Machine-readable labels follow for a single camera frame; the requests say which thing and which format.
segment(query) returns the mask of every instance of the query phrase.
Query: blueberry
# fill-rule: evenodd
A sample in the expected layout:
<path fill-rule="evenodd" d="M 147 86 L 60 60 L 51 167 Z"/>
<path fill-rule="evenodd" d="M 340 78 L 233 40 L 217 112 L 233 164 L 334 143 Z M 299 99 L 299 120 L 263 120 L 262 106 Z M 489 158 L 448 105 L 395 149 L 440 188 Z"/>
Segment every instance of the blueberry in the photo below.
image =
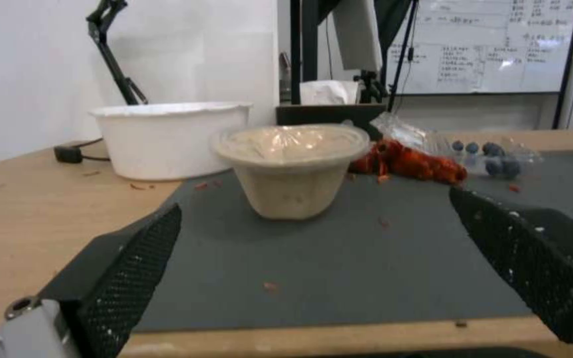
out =
<path fill-rule="evenodd" d="M 498 161 L 486 161 L 486 172 L 492 177 L 499 175 L 503 172 L 503 163 Z"/>
<path fill-rule="evenodd" d="M 461 141 L 455 141 L 452 143 L 452 149 L 461 152 L 464 149 L 464 144 Z"/>
<path fill-rule="evenodd" d="M 493 146 L 496 145 L 496 143 L 492 143 L 491 141 L 487 141 L 483 147 L 481 148 L 481 150 L 483 151 L 483 154 L 485 156 L 487 156 L 487 152 L 489 152 L 489 149 Z"/>
<path fill-rule="evenodd" d="M 483 145 L 483 153 L 489 157 L 502 157 L 505 156 L 505 150 L 498 144 L 487 142 Z"/>
<path fill-rule="evenodd" d="M 507 159 L 501 159 L 503 164 L 503 175 L 507 179 L 514 179 L 517 175 L 521 173 L 521 165 L 514 157 L 507 157 Z"/>
<path fill-rule="evenodd" d="M 479 145 L 475 142 L 468 143 L 468 145 L 466 145 L 466 152 L 476 154 L 476 152 L 479 152 Z"/>

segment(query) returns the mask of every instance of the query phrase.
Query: wooden table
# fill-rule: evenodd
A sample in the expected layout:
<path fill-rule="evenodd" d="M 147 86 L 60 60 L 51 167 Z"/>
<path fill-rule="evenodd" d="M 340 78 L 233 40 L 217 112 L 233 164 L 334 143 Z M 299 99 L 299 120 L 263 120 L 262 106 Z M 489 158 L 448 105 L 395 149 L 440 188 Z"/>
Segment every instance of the wooden table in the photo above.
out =
<path fill-rule="evenodd" d="M 505 134 L 537 150 L 573 149 L 573 131 Z M 464 142 L 498 134 L 456 133 Z M 104 154 L 102 145 L 86 149 Z M 93 237 L 153 211 L 179 182 L 122 179 L 109 163 L 64 165 L 46 149 L 0 162 L 0 324 L 14 299 L 35 294 Z M 125 357 L 269 357 L 511 346 L 573 357 L 537 317 L 327 328 L 138 334 Z"/>

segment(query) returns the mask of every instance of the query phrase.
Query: plastic lid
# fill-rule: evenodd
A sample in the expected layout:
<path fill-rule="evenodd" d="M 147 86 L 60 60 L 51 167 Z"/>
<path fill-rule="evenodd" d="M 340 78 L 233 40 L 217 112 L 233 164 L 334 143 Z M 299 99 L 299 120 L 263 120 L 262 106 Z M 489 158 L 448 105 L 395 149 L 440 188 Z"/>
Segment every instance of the plastic lid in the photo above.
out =
<path fill-rule="evenodd" d="M 370 148 L 368 133 L 339 124 L 247 128 L 220 133 L 216 153 L 234 164 L 264 168 L 331 166 Z"/>

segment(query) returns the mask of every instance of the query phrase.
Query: white wall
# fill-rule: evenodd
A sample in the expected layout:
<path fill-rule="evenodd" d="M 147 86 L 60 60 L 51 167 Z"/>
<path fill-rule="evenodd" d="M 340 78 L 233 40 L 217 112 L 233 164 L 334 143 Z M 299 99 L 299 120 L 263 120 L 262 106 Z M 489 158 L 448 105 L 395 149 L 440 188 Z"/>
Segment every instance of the white wall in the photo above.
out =
<path fill-rule="evenodd" d="M 109 43 L 151 102 L 252 100 L 274 120 L 277 0 L 129 0 Z M 87 36 L 98 0 L 0 0 L 0 160 L 100 135 L 86 111 L 122 105 Z"/>
<path fill-rule="evenodd" d="M 288 1 L 279 0 L 278 14 L 279 48 L 290 54 Z M 352 80 L 359 71 L 343 70 L 333 16 L 327 20 L 334 79 Z M 330 79 L 325 22 L 318 27 L 318 79 Z M 555 95 L 409 96 L 398 115 L 425 129 L 441 131 L 550 129 L 556 102 Z"/>

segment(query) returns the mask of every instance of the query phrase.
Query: black cable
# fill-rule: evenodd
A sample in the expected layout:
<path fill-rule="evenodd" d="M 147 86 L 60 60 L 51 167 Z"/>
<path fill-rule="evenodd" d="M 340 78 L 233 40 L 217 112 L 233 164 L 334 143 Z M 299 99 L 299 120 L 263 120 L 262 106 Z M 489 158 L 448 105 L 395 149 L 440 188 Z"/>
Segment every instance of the black cable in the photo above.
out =
<path fill-rule="evenodd" d="M 100 161 L 100 162 L 109 162 L 109 158 L 104 157 L 89 157 L 89 156 L 81 156 L 83 159 L 87 159 L 89 161 Z"/>
<path fill-rule="evenodd" d="M 414 61 L 412 59 L 413 55 L 414 55 L 414 30 L 417 27 L 417 18 L 419 17 L 419 2 L 417 2 L 417 9 L 416 9 L 417 13 L 414 16 L 414 19 L 412 19 L 412 34 L 411 34 L 411 39 L 410 39 L 410 49 L 408 51 L 408 72 L 406 73 L 406 77 L 404 79 L 404 83 L 402 84 L 402 88 L 401 88 L 401 94 L 399 96 L 399 104 L 397 105 L 395 111 L 393 112 L 393 116 L 397 115 L 397 112 L 399 111 L 399 109 L 402 107 L 402 104 L 404 103 L 404 89 L 405 89 L 405 84 L 408 81 L 408 77 L 410 77 L 410 70 L 412 68 L 412 61 Z"/>
<path fill-rule="evenodd" d="M 330 42 L 328 41 L 328 16 L 326 19 L 327 28 L 327 50 L 328 50 L 328 71 L 330 72 L 330 79 L 333 79 L 333 61 L 330 58 Z"/>
<path fill-rule="evenodd" d="M 72 147 L 75 147 L 75 148 L 87 147 L 88 145 L 93 145 L 94 143 L 98 143 L 98 142 L 100 142 L 100 141 L 102 141 L 102 140 L 103 140 L 103 138 L 98 138 L 97 140 L 87 141 L 87 142 L 84 142 L 84 143 L 81 143 L 81 144 L 73 145 Z"/>

